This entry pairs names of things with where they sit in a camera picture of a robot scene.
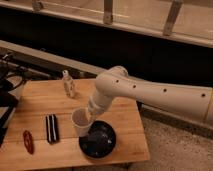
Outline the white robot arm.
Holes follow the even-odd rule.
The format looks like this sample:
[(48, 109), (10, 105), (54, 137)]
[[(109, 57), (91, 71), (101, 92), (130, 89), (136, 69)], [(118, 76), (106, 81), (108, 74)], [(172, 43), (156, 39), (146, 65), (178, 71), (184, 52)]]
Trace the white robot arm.
[(116, 97), (126, 97), (213, 127), (213, 88), (135, 80), (116, 66), (100, 73), (88, 109), (94, 115), (108, 110)]

